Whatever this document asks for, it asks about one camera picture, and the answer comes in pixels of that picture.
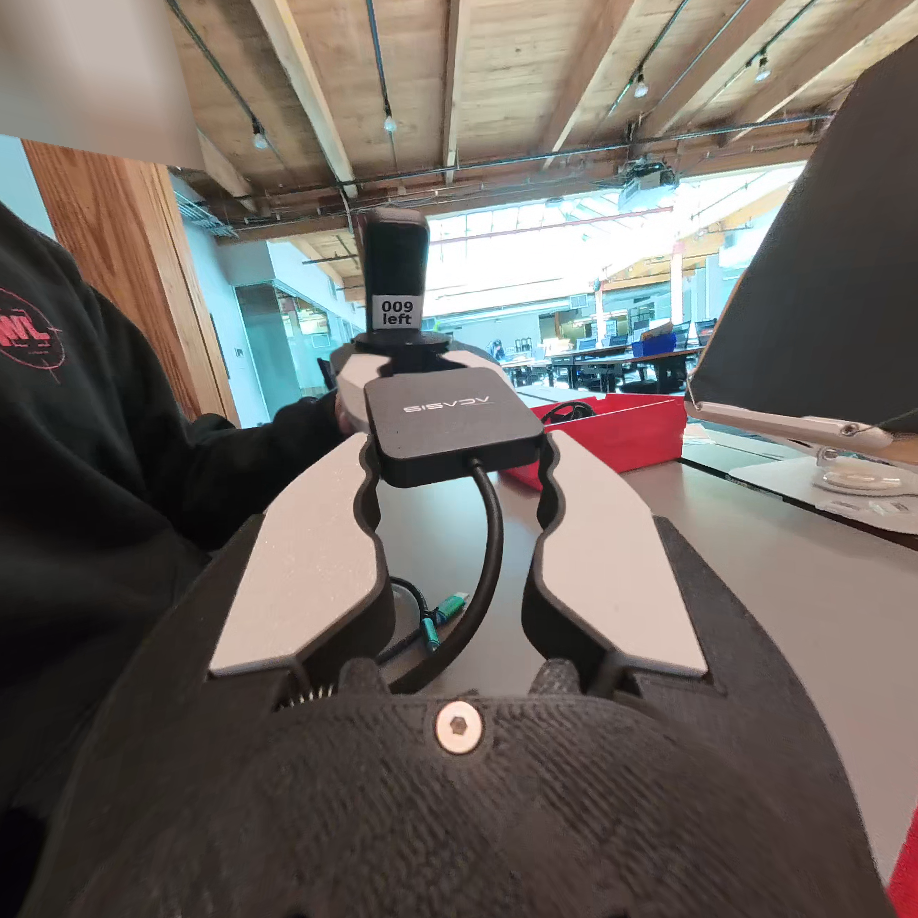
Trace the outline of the person's left forearm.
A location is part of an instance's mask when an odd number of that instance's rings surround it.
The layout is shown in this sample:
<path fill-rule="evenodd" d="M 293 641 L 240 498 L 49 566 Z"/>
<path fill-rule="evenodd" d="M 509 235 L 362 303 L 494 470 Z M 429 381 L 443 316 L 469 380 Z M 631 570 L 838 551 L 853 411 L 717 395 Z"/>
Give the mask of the person's left forearm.
<path fill-rule="evenodd" d="M 295 478 L 352 433 L 338 391 L 302 398 L 250 429 L 197 422 L 190 434 L 189 496 L 215 524 L 263 511 Z"/>

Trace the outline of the black USB hub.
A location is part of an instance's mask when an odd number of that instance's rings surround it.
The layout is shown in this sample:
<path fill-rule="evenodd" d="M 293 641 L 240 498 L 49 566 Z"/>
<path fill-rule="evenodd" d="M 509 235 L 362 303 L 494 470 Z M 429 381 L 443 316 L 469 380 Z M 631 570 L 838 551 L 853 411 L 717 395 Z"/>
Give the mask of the black USB hub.
<path fill-rule="evenodd" d="M 531 465 L 545 426 L 506 381 L 484 366 L 397 373 L 363 390 L 382 479 L 410 489 L 469 477 L 484 504 L 487 537 L 476 589 L 440 648 L 390 684 L 396 695 L 427 688 L 476 635 L 499 583 L 504 523 L 491 473 Z"/>

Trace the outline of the row of office desks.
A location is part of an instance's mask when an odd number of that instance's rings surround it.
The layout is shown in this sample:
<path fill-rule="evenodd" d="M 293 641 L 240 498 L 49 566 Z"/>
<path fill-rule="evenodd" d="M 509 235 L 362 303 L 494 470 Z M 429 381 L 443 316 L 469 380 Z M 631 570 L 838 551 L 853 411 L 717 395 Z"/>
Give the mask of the row of office desks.
<path fill-rule="evenodd" d="M 674 394 L 687 382 L 689 370 L 699 361 L 704 346 L 676 338 L 673 350 L 643 353 L 634 346 L 570 350 L 540 359 L 510 361 L 504 372 L 515 386 L 538 382 L 572 393 L 616 392 Z"/>

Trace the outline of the empty red bin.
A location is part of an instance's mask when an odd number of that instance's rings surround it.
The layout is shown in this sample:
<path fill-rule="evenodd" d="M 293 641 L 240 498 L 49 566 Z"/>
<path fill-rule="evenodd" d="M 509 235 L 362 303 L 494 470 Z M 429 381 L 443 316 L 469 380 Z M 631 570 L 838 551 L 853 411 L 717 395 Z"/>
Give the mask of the empty red bin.
<path fill-rule="evenodd" d="M 887 886 L 887 896 L 898 917 L 917 917 L 917 822 L 912 820 Z"/>

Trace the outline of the ceiling projector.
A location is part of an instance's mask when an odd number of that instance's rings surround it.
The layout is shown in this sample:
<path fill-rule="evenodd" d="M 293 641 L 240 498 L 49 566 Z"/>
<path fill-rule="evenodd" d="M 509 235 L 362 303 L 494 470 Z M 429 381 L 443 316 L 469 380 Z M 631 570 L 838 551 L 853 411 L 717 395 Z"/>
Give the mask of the ceiling projector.
<path fill-rule="evenodd" d="M 663 162 L 630 164 L 623 174 L 617 207 L 622 213 L 658 208 L 680 184 L 678 174 Z"/>

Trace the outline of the black panel with wooden back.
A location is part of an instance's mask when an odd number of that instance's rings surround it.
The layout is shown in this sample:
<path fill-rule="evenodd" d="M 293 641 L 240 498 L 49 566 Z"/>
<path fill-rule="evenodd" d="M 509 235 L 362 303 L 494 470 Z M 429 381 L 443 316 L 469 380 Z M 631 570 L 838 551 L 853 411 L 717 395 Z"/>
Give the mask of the black panel with wooden back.
<path fill-rule="evenodd" d="M 916 435 L 917 40 L 855 82 L 724 307 L 687 397 Z"/>

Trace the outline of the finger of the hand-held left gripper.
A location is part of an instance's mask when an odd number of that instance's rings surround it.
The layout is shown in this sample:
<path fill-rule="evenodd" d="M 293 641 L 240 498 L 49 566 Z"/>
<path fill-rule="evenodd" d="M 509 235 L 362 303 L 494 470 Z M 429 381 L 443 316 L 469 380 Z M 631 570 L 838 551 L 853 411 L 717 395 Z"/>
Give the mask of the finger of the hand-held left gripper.
<path fill-rule="evenodd" d="M 341 346 L 331 354 L 331 370 L 336 384 L 336 417 L 345 433 L 368 433 L 370 422 L 364 389 L 381 377 L 387 356 Z"/>
<path fill-rule="evenodd" d="M 486 368 L 509 386 L 509 378 L 500 363 L 491 357 L 485 350 L 468 345 L 464 342 L 449 342 L 445 352 L 441 354 L 443 360 L 467 368 Z"/>

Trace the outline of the red bin with cables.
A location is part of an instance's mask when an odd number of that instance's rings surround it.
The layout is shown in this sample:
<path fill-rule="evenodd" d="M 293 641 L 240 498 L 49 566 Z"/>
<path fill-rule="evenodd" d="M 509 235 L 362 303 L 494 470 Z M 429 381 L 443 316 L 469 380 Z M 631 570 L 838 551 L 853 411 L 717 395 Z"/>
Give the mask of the red bin with cables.
<path fill-rule="evenodd" d="M 558 403 L 530 398 L 547 431 L 561 430 L 619 474 L 678 461 L 687 426 L 679 396 L 564 395 Z"/>

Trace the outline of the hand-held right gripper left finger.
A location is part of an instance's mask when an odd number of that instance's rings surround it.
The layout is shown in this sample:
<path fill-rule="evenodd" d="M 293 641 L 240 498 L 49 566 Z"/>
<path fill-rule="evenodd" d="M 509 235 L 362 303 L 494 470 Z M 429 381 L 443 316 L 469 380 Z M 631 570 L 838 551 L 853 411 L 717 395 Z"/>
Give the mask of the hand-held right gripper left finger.
<path fill-rule="evenodd" d="M 350 660 L 387 646 L 396 609 L 376 531 L 378 469 L 370 438 L 356 433 L 273 500 L 216 643 L 213 677 L 281 669 L 338 678 Z"/>

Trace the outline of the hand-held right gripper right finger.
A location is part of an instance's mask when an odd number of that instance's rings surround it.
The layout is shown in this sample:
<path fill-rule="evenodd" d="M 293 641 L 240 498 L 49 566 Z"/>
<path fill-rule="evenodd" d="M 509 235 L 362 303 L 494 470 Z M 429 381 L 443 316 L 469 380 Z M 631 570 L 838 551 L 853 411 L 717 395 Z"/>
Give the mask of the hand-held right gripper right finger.
<path fill-rule="evenodd" d="M 541 532 L 522 628 L 580 686 L 604 670 L 699 681 L 710 667 L 652 511 L 569 434 L 548 432 L 539 463 Z"/>

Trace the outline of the person's black clothed torso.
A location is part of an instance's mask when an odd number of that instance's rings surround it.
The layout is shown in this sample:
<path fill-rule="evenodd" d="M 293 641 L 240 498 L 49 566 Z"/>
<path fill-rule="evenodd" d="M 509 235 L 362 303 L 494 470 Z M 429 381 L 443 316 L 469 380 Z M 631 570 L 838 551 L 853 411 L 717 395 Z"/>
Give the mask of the person's black clothed torso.
<path fill-rule="evenodd" d="M 256 513 L 208 522 L 190 434 L 227 420 L 188 420 L 139 329 L 6 206 L 1 396 L 2 916 L 18 916 L 106 695 Z"/>

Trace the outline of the grey desk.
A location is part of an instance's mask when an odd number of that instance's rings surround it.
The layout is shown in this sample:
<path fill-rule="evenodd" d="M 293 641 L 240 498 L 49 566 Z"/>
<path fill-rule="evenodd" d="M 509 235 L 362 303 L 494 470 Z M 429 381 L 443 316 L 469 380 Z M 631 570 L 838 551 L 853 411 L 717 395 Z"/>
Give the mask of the grey desk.
<path fill-rule="evenodd" d="M 916 549 L 857 529 L 720 473 L 794 457 L 774 442 L 708 425 L 679 462 L 628 473 L 755 616 L 806 687 L 843 761 L 883 881 L 896 865 L 916 806 Z M 537 495 L 491 476 L 505 523 L 501 576 L 480 631 L 436 694 L 477 689 L 519 695 L 543 659 L 520 621 L 522 591 L 540 532 Z M 473 483 L 377 490 L 378 533 L 391 571 L 430 603 L 471 594 L 486 523 Z"/>

